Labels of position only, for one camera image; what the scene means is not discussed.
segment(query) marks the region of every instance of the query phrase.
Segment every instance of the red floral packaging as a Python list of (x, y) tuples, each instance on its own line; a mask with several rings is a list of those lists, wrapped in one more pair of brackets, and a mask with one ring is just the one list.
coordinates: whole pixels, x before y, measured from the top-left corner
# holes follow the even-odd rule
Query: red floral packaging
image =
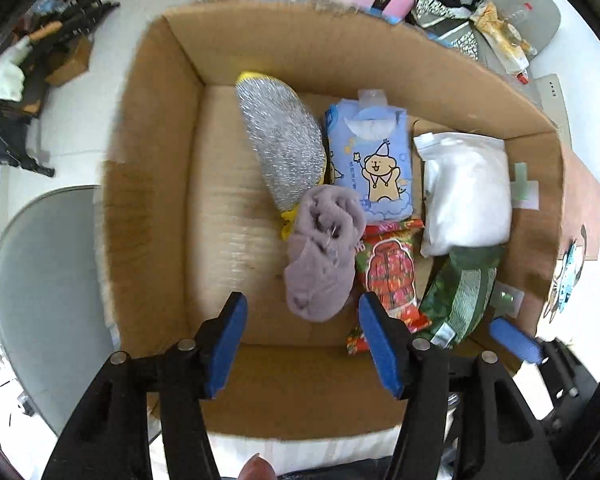
[[(400, 222), (401, 230), (394, 232), (367, 227), (356, 248), (356, 270), (365, 290), (375, 292), (389, 316), (401, 319), (411, 332), (431, 324), (418, 310), (414, 285), (413, 238), (422, 228), (420, 219)], [(367, 350), (366, 338), (357, 326), (347, 336), (347, 352)]]

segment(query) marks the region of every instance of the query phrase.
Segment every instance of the purple fuzzy sock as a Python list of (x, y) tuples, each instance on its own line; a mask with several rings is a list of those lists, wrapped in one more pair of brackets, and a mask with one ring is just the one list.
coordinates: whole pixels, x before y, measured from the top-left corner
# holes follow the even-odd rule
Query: purple fuzzy sock
[(344, 306), (355, 277), (355, 247), (365, 230), (360, 197), (339, 186), (315, 186), (302, 197), (288, 240), (286, 304), (323, 322)]

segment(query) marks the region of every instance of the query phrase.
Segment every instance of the blue gripper pad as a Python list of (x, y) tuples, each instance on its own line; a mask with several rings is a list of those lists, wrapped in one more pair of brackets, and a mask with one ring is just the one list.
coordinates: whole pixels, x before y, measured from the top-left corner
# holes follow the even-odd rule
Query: blue gripper pad
[(521, 361), (537, 365), (542, 362), (540, 343), (521, 332), (505, 317), (497, 317), (491, 321), (489, 334)]
[(396, 399), (401, 399), (405, 389), (402, 371), (408, 362), (409, 330), (403, 322), (387, 315), (374, 292), (360, 297), (358, 319), (382, 386)]
[[(215, 344), (210, 348), (206, 361), (205, 393), (209, 399), (213, 399), (218, 391), (224, 388), (229, 377), (229, 371), (247, 323), (247, 298), (240, 292), (232, 292), (220, 315), (210, 321), (215, 322), (216, 327), (214, 328), (219, 329), (214, 334)], [(200, 327), (198, 334), (202, 332), (203, 327), (204, 324)]]

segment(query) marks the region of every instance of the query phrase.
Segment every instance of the patterned bag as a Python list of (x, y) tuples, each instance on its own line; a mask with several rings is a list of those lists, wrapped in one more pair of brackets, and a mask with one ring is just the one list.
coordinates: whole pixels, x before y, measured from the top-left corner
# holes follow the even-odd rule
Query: patterned bag
[(464, 341), (478, 326), (493, 290), (504, 246), (452, 247), (420, 302), (431, 325), (421, 337), (442, 348)]
[(410, 16), (415, 25), (431, 33), (438, 41), (478, 59), (478, 45), (469, 24), (481, 0), (416, 0)]

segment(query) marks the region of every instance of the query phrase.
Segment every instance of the food package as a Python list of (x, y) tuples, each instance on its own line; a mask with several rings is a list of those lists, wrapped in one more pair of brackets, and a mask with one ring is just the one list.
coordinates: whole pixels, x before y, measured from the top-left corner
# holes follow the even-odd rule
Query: food package
[(326, 113), (332, 184), (356, 190), (367, 225), (404, 220), (413, 212), (407, 112), (382, 91), (358, 95)]
[(443, 132), (415, 137), (425, 161), (427, 225), (420, 253), (506, 243), (511, 228), (511, 184), (504, 141)]
[(513, 25), (498, 18), (498, 10), (493, 2), (480, 4), (471, 20), (508, 74), (517, 75), (527, 69), (529, 61), (524, 48), (531, 52), (531, 46), (520, 37)]
[[(366, 236), (356, 248), (356, 271), (367, 292), (374, 292), (387, 314), (402, 320), (411, 332), (431, 324), (418, 310), (414, 284), (413, 241), (422, 220), (402, 222), (404, 229)], [(350, 355), (369, 350), (362, 329), (347, 336)]]
[(420, 309), (431, 326), (420, 334), (442, 348), (464, 341), (478, 326), (489, 303), (505, 248), (453, 247)]

